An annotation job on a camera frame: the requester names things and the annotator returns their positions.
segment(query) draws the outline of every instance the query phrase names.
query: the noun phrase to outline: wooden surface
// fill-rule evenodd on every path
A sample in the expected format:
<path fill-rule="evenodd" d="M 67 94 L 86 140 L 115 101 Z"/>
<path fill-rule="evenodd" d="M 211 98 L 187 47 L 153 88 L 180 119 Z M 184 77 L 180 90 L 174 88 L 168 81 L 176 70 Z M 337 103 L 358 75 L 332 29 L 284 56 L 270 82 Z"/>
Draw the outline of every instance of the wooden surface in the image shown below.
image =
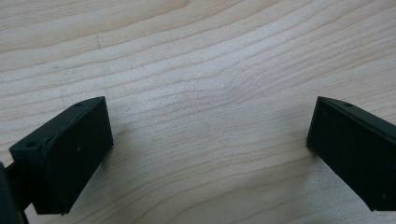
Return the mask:
<path fill-rule="evenodd" d="M 394 0 L 5 0 L 0 82 L 5 165 L 107 98 L 114 150 L 69 215 L 31 223 L 396 223 L 305 147 L 319 95 L 396 123 Z"/>

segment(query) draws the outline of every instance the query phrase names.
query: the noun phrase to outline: black plastic part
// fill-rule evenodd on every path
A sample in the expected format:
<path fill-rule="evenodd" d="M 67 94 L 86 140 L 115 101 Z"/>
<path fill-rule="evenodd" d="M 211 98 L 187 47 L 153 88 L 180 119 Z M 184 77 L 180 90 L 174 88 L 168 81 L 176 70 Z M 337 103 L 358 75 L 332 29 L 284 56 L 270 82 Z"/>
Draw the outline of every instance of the black plastic part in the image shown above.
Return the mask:
<path fill-rule="evenodd" d="M 28 223 L 23 209 L 20 209 L 11 190 L 6 169 L 0 162 L 0 223 L 26 224 Z"/>
<path fill-rule="evenodd" d="M 98 97 L 70 106 L 10 152 L 37 213 L 64 214 L 112 146 L 106 99 Z"/>
<path fill-rule="evenodd" d="M 396 210 L 396 126 L 350 103 L 319 97 L 307 146 L 372 211 Z"/>

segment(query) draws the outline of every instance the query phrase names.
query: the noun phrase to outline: light wood tabletop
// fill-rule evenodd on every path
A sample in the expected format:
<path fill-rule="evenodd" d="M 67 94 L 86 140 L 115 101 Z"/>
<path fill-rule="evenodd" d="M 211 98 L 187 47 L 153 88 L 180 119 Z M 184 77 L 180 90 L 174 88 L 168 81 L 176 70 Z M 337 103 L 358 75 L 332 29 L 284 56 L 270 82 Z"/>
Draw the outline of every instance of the light wood tabletop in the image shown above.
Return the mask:
<path fill-rule="evenodd" d="M 394 0 L 0 2 L 4 165 L 102 95 L 114 149 L 31 223 L 396 223 L 305 146 L 318 96 L 396 124 Z"/>

